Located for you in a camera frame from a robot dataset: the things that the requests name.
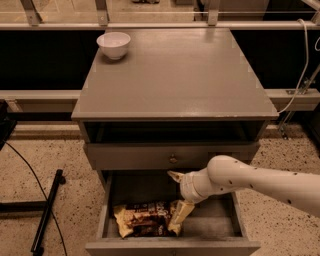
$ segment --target white bowl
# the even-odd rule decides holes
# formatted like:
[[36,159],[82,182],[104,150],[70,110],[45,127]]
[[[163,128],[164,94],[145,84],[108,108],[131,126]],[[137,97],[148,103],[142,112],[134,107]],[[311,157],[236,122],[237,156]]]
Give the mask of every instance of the white bowl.
[[131,37],[122,32],[109,32],[98,37],[97,44],[104,55],[112,60],[121,59],[128,52]]

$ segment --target snack wrapper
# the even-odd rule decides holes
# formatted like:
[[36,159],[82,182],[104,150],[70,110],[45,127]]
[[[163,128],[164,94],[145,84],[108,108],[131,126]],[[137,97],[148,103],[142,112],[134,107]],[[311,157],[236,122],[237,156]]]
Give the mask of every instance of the snack wrapper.
[[154,201],[113,207],[122,238],[178,236],[181,224],[170,225],[177,201]]

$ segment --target drawer knob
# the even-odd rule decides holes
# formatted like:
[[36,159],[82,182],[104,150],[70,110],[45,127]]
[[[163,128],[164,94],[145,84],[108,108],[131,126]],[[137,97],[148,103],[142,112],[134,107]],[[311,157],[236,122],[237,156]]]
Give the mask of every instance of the drawer knob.
[[178,159],[176,158],[176,156],[175,156],[174,154],[172,154],[172,155],[170,156],[170,158],[169,158],[169,162],[170,162],[171,164],[175,164],[175,163],[178,162]]

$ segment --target closed drawer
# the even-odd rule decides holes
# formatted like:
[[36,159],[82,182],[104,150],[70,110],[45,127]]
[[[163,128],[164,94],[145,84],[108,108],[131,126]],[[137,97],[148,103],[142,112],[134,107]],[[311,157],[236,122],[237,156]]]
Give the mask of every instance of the closed drawer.
[[204,168],[217,154],[250,162],[259,142],[244,144],[87,144],[94,170]]
[[92,256],[228,256],[250,255],[260,247],[249,241],[239,218],[235,194],[214,196],[197,205],[183,222],[179,237],[121,238],[112,207],[121,203],[175,200],[177,185],[166,171],[127,170],[108,172],[97,241],[87,243]]

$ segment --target terrazzo floor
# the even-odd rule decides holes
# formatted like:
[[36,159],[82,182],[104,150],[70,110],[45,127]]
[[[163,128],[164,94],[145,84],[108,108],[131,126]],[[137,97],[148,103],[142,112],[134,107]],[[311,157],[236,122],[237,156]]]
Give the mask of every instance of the terrazzo floor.
[[[291,124],[283,140],[276,126],[263,134],[252,165],[320,175],[319,150],[299,124]],[[94,241],[104,191],[82,149],[75,123],[19,123],[8,141],[31,164],[45,191],[57,169],[67,183],[59,187],[53,211],[69,256],[87,256]],[[26,164],[7,145],[0,151],[0,202],[43,200]],[[241,219],[249,240],[260,241],[253,256],[320,255],[320,219],[251,190],[237,192]],[[0,218],[0,255],[30,252],[40,217]],[[52,219],[44,237],[44,255],[62,256],[63,248]]]

